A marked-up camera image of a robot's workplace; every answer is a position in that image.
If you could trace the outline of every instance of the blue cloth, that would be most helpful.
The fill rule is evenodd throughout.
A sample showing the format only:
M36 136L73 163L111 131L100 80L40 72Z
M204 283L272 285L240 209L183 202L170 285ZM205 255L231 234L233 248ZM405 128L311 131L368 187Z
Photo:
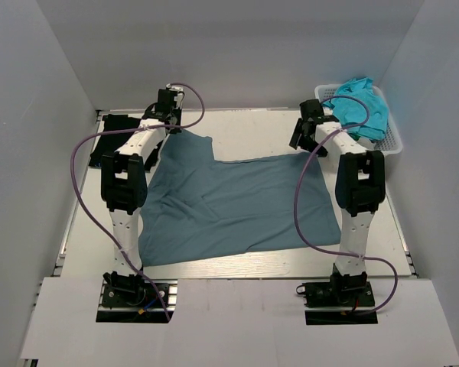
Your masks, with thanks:
M363 136L371 141L383 140L386 137L389 110L384 100L374 95L372 79L351 79L337 89L335 96L338 95L356 97L370 110L369 121L364 126L350 128L347 130L349 134ZM332 99L325 102L324 106L333 109L334 115L340 120L342 126L356 124L366 118L364 108L351 99Z
M305 247L293 199L308 153L249 161L215 161L212 139L170 135L142 207L143 265L165 265L244 252ZM304 234L316 245L340 242L318 162L300 195Z

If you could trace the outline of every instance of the plastic basket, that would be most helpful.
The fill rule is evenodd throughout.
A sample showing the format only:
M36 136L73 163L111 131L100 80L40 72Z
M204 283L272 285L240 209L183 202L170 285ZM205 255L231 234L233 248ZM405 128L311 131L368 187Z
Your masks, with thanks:
M321 101L327 97L333 96L340 85L341 84L324 84L317 86L314 89L314 94L316 98ZM382 99L384 99L387 104L381 89L379 89L377 86L373 86L373 92L376 96L380 96ZM391 112L388 116L388 131L386 132L386 137L384 140L375 143L374 149L381 151L384 155L398 154L403 149L403 144L401 143L401 138L399 137L398 129L396 128L395 121L391 116Z

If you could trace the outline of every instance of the purple cable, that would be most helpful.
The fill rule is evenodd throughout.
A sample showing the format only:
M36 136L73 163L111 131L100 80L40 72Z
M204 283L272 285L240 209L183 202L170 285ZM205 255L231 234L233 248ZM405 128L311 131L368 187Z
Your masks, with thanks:
M182 129L184 129L184 128L189 128L191 126L194 126L194 125L198 124L200 122L200 120L202 120L202 118L204 117L204 114L206 112L206 106L204 105L204 101L202 100L202 97L200 96L200 94L194 88L192 88L191 86L189 86L189 85L187 85L185 83L171 83L171 85L172 86L185 86L186 88L188 88L192 92L194 92L194 94L200 100L200 106L202 108L202 112L200 114L200 117L195 122L192 122L191 124L185 125L185 126L160 124L160 125L151 125L151 126L149 126L147 128L127 128L125 130L115 130L115 131L111 131L111 132L97 132L96 134L92 134L90 136L87 136L86 138L82 139L77 145L75 145L75 148L73 149L73 152L71 153L71 159L70 159L71 181L72 181L72 184L73 184L73 191L75 192L76 198L78 199L78 203L80 204L82 209L85 211L85 214L92 220L92 222L94 222L95 225L97 227L99 227L102 230L102 232L104 232L114 242L116 247L121 252L122 257L124 258L126 264L131 268L131 270L133 270L137 275L141 276L143 279L145 279L147 282L149 282L149 284L151 284L153 289L155 289L155 293L156 293L158 299L161 302L161 307L163 308L163 311L165 312L165 316L167 317L168 321L170 321L170 314L168 313L167 305L163 301L163 297L160 295L160 292L158 291L158 288L157 288L156 284L147 275L145 275L143 273L143 271L137 269L132 264L131 260L129 259L127 254L122 249L122 245L119 243L119 241L116 239L116 237L114 237L114 235L111 232L109 232L109 230L106 227L104 227L95 218L95 216L93 216L93 214L89 211L89 209L86 207L85 203L83 202L82 196L80 194L80 190L78 189L77 176L75 175L75 157L77 156L77 152L78 152L78 150L80 149L80 147L83 144L85 144L90 139L96 138L97 136L124 134L124 133L127 133L127 132L142 132L144 130L153 129L153 128L182 128Z
M342 127L343 130L347 130L348 128L355 128L357 126L363 126L367 123L367 121L369 121L369 117L370 117L370 112L369 112L369 109L367 108L366 104L364 102L362 102L360 99L357 99L357 98L354 98L354 97L351 97L351 96L332 96L332 97L329 97L329 98L325 98L323 101L321 101L321 103L323 102L326 102L326 101L329 101L333 98L347 98L347 99L352 99L353 101L355 102L358 102L365 110L366 110L366 118L364 119L363 122L361 123L358 123L358 124L352 124L352 125L348 125L348 126L344 126ZM363 312L360 312L358 314L362 314L362 315L365 315L365 314L368 314L368 313L373 313L373 312L376 312L378 310L380 310L381 308L383 308L385 305L388 304L388 302L391 301L392 297L394 296L395 292L396 292L396 288L398 287L398 272L396 271L395 267L393 264L391 264L391 262L387 261L386 259L384 258L377 258L377 257L369 257L369 256L361 256L359 254L354 254L352 252L340 252L340 251L331 251L331 250L326 250L324 248L319 248L313 244L311 244L303 235L303 232L301 231L301 228L299 227L299 220L298 220L298 199L299 199L299 191L301 189L301 185L303 183L303 179L304 179L304 175L306 173L306 170L308 169L311 161L313 160L313 158L316 156L318 150L330 139L332 139L332 137L334 137L335 135L339 134L340 133L340 130L335 130L334 132L331 132L329 135L327 135L325 137L325 139L323 139L323 141L321 141L317 147L309 154L309 158L308 160L306 161L306 164L304 165L303 167L303 171L301 172L301 175L299 176L299 180L298 180L298 185L296 186L296 191L295 191L295 195L294 195L294 224L295 224L295 227L296 227L296 230L298 231L298 234L299 234L299 237L301 237L302 241L308 245L309 247L311 247L313 250L316 250L318 252L323 252L324 254L329 254L329 255L336 255L336 256L350 256L351 258L363 258L364 260L370 260L370 261L380 261L380 262L383 262L384 264L388 265L391 270L392 270L392 273L394 274L394 277L395 277L395 280L394 280L394 285L392 286L392 290L391 290L391 293L389 294L389 296L386 298L386 300L384 302L382 302L379 306L377 307L374 307L373 309L371 310L368 310L368 311L363 311Z

